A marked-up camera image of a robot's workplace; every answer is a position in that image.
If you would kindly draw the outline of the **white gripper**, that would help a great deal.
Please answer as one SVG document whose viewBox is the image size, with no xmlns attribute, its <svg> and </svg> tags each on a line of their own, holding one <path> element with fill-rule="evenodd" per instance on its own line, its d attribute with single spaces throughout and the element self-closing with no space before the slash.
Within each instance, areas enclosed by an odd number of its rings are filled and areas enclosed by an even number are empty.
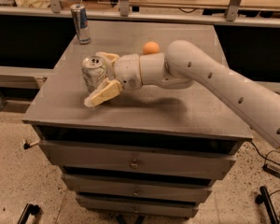
<svg viewBox="0 0 280 224">
<path fill-rule="evenodd" d="M 103 59 L 108 78 L 106 77 L 84 100 L 86 107 L 95 107 L 115 98 L 120 95 L 122 87 L 125 90 L 137 90 L 142 87 L 138 54 L 119 57 L 116 53 L 99 51 L 95 55 Z"/>
</svg>

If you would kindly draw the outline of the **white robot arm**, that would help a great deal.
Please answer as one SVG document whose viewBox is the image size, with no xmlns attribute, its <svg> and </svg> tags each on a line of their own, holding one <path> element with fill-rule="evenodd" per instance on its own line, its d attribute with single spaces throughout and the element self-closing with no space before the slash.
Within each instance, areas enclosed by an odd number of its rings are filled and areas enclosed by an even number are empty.
<svg viewBox="0 0 280 224">
<path fill-rule="evenodd" d="M 146 85 L 178 90 L 198 82 L 280 151 L 280 95 L 218 63 L 185 40 L 172 42 L 164 53 L 97 52 L 82 62 L 82 76 L 95 107 Z"/>
</svg>

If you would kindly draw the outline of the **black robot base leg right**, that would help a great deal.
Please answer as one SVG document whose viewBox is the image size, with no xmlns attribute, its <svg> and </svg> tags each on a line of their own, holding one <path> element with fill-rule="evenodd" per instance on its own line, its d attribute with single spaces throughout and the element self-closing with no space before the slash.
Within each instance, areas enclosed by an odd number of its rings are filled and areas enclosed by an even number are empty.
<svg viewBox="0 0 280 224">
<path fill-rule="evenodd" d="M 255 198 L 255 203 L 256 204 L 263 203 L 265 205 L 271 224 L 279 224 L 279 220 L 277 214 L 275 213 L 273 203 L 270 198 L 270 194 L 265 186 L 261 186 L 259 188 L 259 194 Z"/>
</svg>

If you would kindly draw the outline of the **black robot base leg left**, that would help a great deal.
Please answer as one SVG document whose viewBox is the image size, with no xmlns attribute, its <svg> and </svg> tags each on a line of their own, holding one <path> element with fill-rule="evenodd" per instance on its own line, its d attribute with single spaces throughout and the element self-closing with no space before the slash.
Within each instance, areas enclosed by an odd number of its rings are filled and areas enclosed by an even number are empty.
<svg viewBox="0 0 280 224">
<path fill-rule="evenodd" d="M 36 216 L 39 214 L 39 212 L 40 207 L 37 204 L 26 204 L 17 224 L 26 224 L 26 221 L 28 220 L 29 216 Z"/>
</svg>

